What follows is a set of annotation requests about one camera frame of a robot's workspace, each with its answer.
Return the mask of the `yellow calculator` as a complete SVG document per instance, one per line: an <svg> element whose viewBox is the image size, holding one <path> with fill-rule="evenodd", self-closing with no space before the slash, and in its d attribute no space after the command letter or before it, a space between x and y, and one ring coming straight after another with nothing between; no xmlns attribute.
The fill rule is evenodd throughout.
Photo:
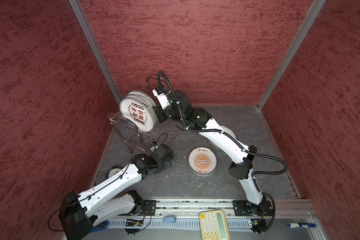
<svg viewBox="0 0 360 240"><path fill-rule="evenodd" d="M230 240L225 212L210 210L199 213L202 240Z"/></svg>

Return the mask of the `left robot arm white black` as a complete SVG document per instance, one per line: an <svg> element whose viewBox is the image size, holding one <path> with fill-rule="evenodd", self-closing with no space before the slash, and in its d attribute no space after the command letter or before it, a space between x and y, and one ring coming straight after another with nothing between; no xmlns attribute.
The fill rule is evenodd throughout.
<svg viewBox="0 0 360 240"><path fill-rule="evenodd" d="M117 195L144 178L175 165L175 153L166 144L150 153L138 154L116 175L79 194L71 191L62 200L59 220L68 240L81 240L94 227L114 216L137 214L143 205L136 191Z"/></svg>

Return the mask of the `left small circuit board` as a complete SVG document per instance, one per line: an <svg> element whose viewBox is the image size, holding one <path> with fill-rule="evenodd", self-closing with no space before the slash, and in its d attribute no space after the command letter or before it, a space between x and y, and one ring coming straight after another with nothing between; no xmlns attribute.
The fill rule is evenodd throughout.
<svg viewBox="0 0 360 240"><path fill-rule="evenodd" d="M126 220L125 227L137 227L137 228L141 228L143 225L144 225L144 220L132 220L132 219L127 219L127 220Z"/></svg>

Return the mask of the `round gauge on table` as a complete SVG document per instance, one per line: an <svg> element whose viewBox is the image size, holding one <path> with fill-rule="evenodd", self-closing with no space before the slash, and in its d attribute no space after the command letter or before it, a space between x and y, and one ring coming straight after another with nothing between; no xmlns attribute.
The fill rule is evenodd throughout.
<svg viewBox="0 0 360 240"><path fill-rule="evenodd" d="M108 169L107 173L106 173L106 179L109 179L111 177L113 177L114 175L116 175L117 173L121 172L122 171L122 167L118 166L118 165L115 165L115 166L112 166Z"/></svg>

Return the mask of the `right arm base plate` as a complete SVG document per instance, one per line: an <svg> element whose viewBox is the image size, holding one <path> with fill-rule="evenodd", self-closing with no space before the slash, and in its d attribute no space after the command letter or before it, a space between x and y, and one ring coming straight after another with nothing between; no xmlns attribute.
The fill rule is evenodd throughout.
<svg viewBox="0 0 360 240"><path fill-rule="evenodd" d="M274 207L270 201L263 201L259 205L255 205L245 200L234 200L233 209L237 217L268 217L274 213Z"/></svg>

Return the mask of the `right corner aluminium post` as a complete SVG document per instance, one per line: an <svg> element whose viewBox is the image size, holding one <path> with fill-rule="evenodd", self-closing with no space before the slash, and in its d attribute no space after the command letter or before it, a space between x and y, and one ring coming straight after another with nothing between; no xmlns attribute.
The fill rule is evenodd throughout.
<svg viewBox="0 0 360 240"><path fill-rule="evenodd" d="M310 30L311 26L313 25L314 21L316 20L317 16L319 15L321 9L325 5L326 0L314 0L311 7L309 8L305 18L303 19L297 33L295 34L290 46L288 47L281 63L279 64L275 74L273 75L266 91L264 92L263 96L261 97L259 103L257 104L257 109L261 111L265 106L267 100L271 96L273 90L277 86L279 80L281 79L283 73L287 69L289 63L291 62L292 58L294 57L295 53L299 49L301 43L303 42L305 36L307 35L308 31Z"/></svg>

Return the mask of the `white plate grey outline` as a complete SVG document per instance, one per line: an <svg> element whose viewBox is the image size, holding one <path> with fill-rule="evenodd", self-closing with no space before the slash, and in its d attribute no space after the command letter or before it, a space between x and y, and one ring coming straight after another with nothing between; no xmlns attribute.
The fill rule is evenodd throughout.
<svg viewBox="0 0 360 240"><path fill-rule="evenodd" d="M151 113L153 114L153 117L155 118L156 122L158 122L158 117L157 117L155 109L154 109L154 107L156 106L156 103L153 101L153 99L151 97L149 97L147 94L145 94L141 91L130 91L127 94L127 97L128 96L138 96L138 97L144 99L147 102L147 104L150 106Z"/></svg>

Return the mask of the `aluminium rail frame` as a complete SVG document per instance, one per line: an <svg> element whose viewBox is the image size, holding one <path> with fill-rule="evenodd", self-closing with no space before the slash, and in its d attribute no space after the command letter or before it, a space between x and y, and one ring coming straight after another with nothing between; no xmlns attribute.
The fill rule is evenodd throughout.
<svg viewBox="0 0 360 240"><path fill-rule="evenodd" d="M233 201L229 199L156 199L156 212L154 216L136 216L135 214L124 214L110 218L108 228L119 228L128 230L135 234L144 229L184 229L200 230L199 213L210 210L222 210L225 212L230 231L253 232L251 220L267 221L267 226L276 219L303 220L301 223L316 224L315 229L309 229L316 240L327 239L324 230L317 219L309 200L289 199L270 201L274 207L272 216L249 217L235 216ZM175 216L175 223L164 223L165 216ZM141 228L125 227L126 220L144 220Z"/></svg>

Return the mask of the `left corner aluminium post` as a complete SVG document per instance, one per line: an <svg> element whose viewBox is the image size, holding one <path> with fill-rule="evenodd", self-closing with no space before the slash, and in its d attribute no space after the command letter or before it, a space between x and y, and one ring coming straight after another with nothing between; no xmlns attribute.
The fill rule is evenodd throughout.
<svg viewBox="0 0 360 240"><path fill-rule="evenodd" d="M106 63L106 60L102 54L102 51L96 41L96 38L94 36L94 33L90 27L90 24L85 16L84 10L81 6L80 1L78 0L69 0L69 3L71 5L71 8L74 11L74 14L81 26L81 29L92 49L92 52L103 72L103 75L110 87L110 90L115 98L115 100L117 101L117 103L119 104L121 101L121 94L116 86L116 83L114 81L114 78L111 74L111 71Z"/></svg>

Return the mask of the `stainless steel dish rack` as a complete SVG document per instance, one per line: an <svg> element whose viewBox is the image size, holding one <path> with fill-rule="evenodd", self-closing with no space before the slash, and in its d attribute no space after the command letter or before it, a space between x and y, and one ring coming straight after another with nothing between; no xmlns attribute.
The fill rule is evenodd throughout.
<svg viewBox="0 0 360 240"><path fill-rule="evenodd" d="M127 93L116 113L107 115L111 126L131 153L137 150L148 154L152 142L170 146L180 132L176 123L164 121L159 116L162 108L153 93L157 86L156 77L147 77L140 90Z"/></svg>

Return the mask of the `blue white marker pen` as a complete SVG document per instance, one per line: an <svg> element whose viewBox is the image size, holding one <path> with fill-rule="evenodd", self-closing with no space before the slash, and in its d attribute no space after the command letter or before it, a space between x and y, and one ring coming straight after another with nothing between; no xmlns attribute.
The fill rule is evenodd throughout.
<svg viewBox="0 0 360 240"><path fill-rule="evenodd" d="M315 229L317 226L312 223L288 223L288 227L291 229Z"/></svg>

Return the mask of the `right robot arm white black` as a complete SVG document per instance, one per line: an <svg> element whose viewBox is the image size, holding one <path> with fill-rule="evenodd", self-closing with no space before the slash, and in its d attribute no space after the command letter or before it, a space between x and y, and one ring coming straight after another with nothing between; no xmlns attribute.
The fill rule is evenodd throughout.
<svg viewBox="0 0 360 240"><path fill-rule="evenodd" d="M161 106L158 113L164 114L167 119L181 122L186 130L207 138L230 157L232 163L228 172L239 180L245 191L247 211L253 216L262 215L267 197L261 192L254 176L252 161L257 149L244 145L228 134L206 110L193 108L183 92L168 92L160 88L152 92Z"/></svg>

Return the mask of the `corner aluminium post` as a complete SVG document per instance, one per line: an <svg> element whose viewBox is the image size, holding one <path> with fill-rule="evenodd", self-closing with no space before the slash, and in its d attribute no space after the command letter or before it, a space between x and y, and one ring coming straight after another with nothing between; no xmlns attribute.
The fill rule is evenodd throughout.
<svg viewBox="0 0 360 240"><path fill-rule="evenodd" d="M263 96L261 97L259 103L257 104L257 109L261 111L265 106L267 100L271 96L273 90L277 86L279 80L281 79L283 73L287 69L289 63L291 62L292 58L294 57L295 53L299 49L301 43L303 42L305 36L307 35L308 31L310 30L311 26L313 25L314 21L316 20L317 16L319 15L321 9L325 5L326 0L314 0L311 7L309 8L305 18L303 19L297 33L295 34L290 46L288 47L281 63L279 64L275 74L273 75L266 91L264 92Z"/></svg>
<svg viewBox="0 0 360 240"><path fill-rule="evenodd" d="M110 90L115 98L115 100L117 101L117 103L119 104L121 101L121 94L116 86L116 83L114 81L114 78L111 74L111 71L106 63L106 60L102 54L102 51L96 41L96 38L94 36L94 33L90 27L90 24L85 16L84 10L81 6L80 1L78 0L69 0L69 3L71 5L71 8L74 11L74 14L81 26L81 29L92 49L92 52L103 72L103 75L110 87Z"/></svg>

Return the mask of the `small circuit board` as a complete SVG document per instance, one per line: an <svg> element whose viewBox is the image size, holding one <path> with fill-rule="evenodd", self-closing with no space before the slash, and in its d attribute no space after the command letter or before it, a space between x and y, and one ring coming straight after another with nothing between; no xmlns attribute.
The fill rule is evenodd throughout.
<svg viewBox="0 0 360 240"><path fill-rule="evenodd" d="M255 233L262 233L267 228L267 221L265 219L262 220L251 220L252 231Z"/></svg>
<svg viewBox="0 0 360 240"><path fill-rule="evenodd" d="M141 228L143 225L144 225L144 220L132 220L132 219L127 219L127 220L126 220L125 227L137 227L137 228Z"/></svg>

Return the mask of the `front white plate red pattern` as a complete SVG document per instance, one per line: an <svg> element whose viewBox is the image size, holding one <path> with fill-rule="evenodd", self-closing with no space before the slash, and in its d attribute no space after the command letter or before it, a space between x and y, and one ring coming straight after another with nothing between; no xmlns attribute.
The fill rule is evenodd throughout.
<svg viewBox="0 0 360 240"><path fill-rule="evenodd" d="M141 132L151 132L155 127L155 119L148 109L148 105L134 98L124 98L120 102L121 115L132 121Z"/></svg>

